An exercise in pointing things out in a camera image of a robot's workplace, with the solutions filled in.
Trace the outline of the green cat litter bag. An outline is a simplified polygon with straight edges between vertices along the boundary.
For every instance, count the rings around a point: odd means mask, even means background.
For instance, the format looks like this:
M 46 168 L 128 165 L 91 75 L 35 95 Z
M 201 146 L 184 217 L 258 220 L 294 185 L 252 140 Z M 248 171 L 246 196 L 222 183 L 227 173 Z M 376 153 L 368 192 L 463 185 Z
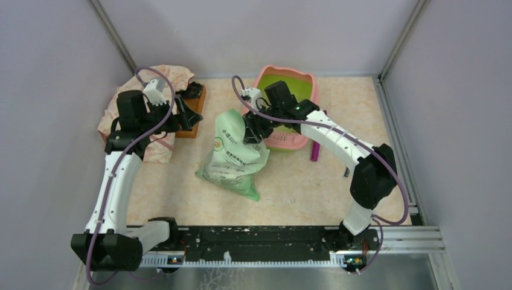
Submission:
M 245 122 L 235 109 L 215 119 L 213 148 L 196 176 L 253 201 L 260 199 L 254 175 L 267 163 L 270 150 L 264 142 L 245 144 Z

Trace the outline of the magenta plastic litter scoop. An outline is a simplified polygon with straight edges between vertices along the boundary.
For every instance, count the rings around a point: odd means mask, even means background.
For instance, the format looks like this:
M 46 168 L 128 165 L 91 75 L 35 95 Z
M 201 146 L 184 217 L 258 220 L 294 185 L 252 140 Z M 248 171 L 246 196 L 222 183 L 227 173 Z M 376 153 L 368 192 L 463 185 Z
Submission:
M 313 141 L 312 149 L 311 149 L 311 152 L 310 152 L 310 160 L 311 161 L 313 161 L 313 162 L 317 162 L 318 161 L 320 150 L 321 150 L 321 145 L 318 142 Z

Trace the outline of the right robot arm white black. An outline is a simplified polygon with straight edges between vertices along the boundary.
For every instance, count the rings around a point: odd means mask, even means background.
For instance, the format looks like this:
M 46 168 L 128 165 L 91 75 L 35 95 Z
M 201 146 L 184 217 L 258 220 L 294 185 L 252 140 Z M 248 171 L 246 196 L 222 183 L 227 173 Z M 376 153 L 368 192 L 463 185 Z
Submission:
M 263 141 L 275 128 L 285 126 L 343 161 L 352 175 L 353 203 L 341 223 L 340 241 L 348 249 L 357 248 L 374 209 L 397 186 L 393 150 L 387 144 L 373 146 L 343 130 L 316 103 L 309 99 L 298 101 L 284 81 L 277 81 L 264 91 L 242 88 L 235 94 L 249 110 L 243 114 L 246 144 Z

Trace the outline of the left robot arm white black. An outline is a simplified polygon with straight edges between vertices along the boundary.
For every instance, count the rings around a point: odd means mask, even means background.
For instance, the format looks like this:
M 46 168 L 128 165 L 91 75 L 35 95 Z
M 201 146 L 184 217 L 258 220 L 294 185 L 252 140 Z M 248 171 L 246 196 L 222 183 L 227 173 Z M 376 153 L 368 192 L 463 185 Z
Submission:
M 155 101 L 139 90 L 118 94 L 120 129 L 109 134 L 105 168 L 97 203 L 85 231 L 73 234 L 71 248 L 88 271 L 134 271 L 143 255 L 158 245 L 173 250 L 181 243 L 172 217 L 149 219 L 130 230 L 127 210 L 135 177 L 142 165 L 150 136 L 190 131 L 202 116 L 190 109 L 180 95 L 168 101 L 157 93 Z

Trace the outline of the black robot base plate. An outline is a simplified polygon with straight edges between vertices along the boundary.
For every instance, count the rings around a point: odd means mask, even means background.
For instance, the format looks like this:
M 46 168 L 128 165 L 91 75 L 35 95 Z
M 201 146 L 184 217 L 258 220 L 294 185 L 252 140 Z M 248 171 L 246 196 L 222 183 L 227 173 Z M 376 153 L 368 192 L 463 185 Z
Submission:
M 150 253 L 184 253 L 187 262 L 328 262 L 339 251 L 374 251 L 379 242 L 375 229 L 349 237 L 337 226 L 189 226 Z

